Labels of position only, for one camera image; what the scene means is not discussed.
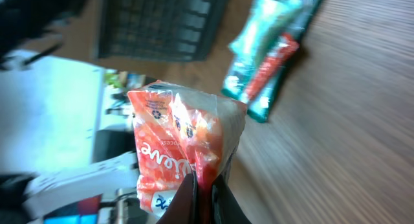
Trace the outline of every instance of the wooden table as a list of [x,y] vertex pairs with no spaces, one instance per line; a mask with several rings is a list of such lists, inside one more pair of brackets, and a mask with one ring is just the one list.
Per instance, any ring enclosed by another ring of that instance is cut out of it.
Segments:
[[[218,93],[250,2],[205,62],[116,66]],[[269,123],[247,118],[230,187],[252,223],[414,222],[413,3],[325,0]]]

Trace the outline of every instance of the black basket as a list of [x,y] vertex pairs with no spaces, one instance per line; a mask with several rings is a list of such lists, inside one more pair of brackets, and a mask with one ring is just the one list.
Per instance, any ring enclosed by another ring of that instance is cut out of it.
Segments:
[[227,0],[103,0],[98,57],[203,60]]

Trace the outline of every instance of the white floor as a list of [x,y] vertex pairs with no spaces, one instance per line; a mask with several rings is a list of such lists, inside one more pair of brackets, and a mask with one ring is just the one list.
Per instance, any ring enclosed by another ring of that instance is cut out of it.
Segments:
[[0,71],[0,173],[88,165],[103,73],[97,66],[57,57],[44,58],[27,71]]

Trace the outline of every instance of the crumpled plastic bag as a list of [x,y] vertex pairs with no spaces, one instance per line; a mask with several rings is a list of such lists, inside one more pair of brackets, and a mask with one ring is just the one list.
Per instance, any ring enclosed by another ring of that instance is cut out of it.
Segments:
[[195,170],[201,216],[208,217],[212,183],[220,174],[228,178],[246,106],[161,81],[128,97],[135,112],[141,209],[161,217],[185,175]]

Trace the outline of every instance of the orange packaging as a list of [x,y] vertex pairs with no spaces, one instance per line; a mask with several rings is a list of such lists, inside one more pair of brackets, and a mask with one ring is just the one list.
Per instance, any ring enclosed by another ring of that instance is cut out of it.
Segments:
[[279,71],[283,63],[296,52],[298,47],[299,44],[294,41],[290,34],[282,34],[276,46],[267,54],[264,62],[243,91],[240,101],[245,104],[252,101],[271,77]]
[[228,175],[246,106],[161,81],[130,91],[128,97],[135,112],[141,208],[161,217],[184,176],[195,170],[201,216],[207,221],[212,183],[219,174]]

